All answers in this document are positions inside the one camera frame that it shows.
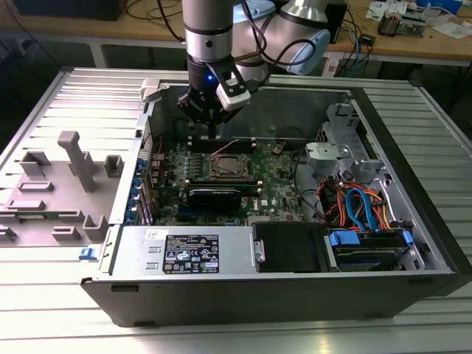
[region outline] gray cylinder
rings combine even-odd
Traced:
[[[327,22],[326,5],[327,0],[290,0],[281,10],[308,21]]]
[[[183,0],[187,53],[201,63],[231,54],[233,3],[222,0]]]
[[[182,0],[184,24],[198,31],[215,31],[233,24],[233,3],[227,0]]]
[[[261,18],[255,21],[255,24],[262,28],[265,18]],[[268,46],[265,49],[265,53],[276,59],[279,53],[292,41],[297,39],[310,39],[313,34],[317,33],[318,30],[310,27],[296,24],[292,21],[287,21],[279,15],[274,16],[267,28],[264,31],[264,36],[267,39]],[[289,62],[295,54],[304,46],[304,43],[293,45],[282,57],[282,62]],[[233,29],[233,57],[256,52],[257,46],[252,33],[251,24],[249,22],[242,22],[235,24]]]

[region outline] blue latch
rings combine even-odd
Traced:
[[[146,168],[146,161],[141,158],[138,158],[136,162],[136,169],[141,170],[145,168]]]
[[[137,177],[134,177],[132,185],[133,185],[133,187],[139,187],[141,185],[141,180]]]
[[[136,217],[136,213],[131,210],[125,211],[125,218],[127,219],[134,219]]]
[[[95,257],[95,249],[91,249],[90,247],[85,247],[82,249],[79,255],[79,260],[96,260]]]
[[[330,234],[331,246],[337,245],[360,245],[361,241],[355,231],[339,230]]]
[[[139,195],[139,191],[136,188],[132,187],[132,188],[130,188],[130,194],[133,197],[137,197]]]
[[[127,206],[128,208],[135,207],[138,204],[138,201],[135,199],[128,199]]]
[[[408,246],[413,246],[413,237],[412,234],[410,234],[410,231],[403,231],[403,237],[405,238],[406,244]]]

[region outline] label sticker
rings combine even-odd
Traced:
[[[146,230],[146,240],[163,240],[169,234],[169,230]]]
[[[220,271],[218,235],[166,236],[162,266],[165,274],[205,274]]]

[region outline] power supply label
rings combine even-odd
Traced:
[[[220,271],[218,235],[168,235],[165,274],[202,274]]]

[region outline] slotted metal table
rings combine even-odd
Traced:
[[[59,159],[63,129],[79,131],[95,161],[126,159],[142,112],[144,79],[184,72],[61,72],[0,156],[0,204],[28,150]],[[271,83],[282,82],[273,76]],[[408,82],[287,77],[293,83],[365,90],[464,253],[472,260],[472,144],[431,96]],[[82,247],[0,248],[2,353],[465,353],[472,351],[472,284],[418,302],[393,319],[206,327],[121,328],[78,285],[97,264]]]

